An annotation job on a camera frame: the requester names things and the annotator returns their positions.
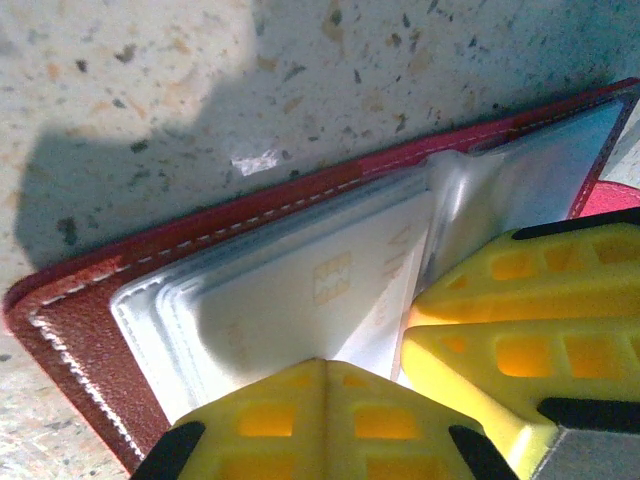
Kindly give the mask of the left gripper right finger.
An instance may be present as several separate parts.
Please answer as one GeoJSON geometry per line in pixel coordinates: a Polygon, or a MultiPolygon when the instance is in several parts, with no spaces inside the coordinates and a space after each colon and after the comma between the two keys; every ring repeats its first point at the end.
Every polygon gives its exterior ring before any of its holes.
{"type": "Polygon", "coordinates": [[[327,479],[514,479],[480,424],[395,382],[326,363],[327,479]]]}

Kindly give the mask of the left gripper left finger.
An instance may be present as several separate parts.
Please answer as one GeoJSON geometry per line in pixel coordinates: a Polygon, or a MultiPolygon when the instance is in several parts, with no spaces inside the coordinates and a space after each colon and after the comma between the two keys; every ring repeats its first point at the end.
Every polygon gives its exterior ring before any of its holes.
{"type": "Polygon", "coordinates": [[[325,362],[307,360],[175,422],[133,479],[323,479],[325,362]]]}

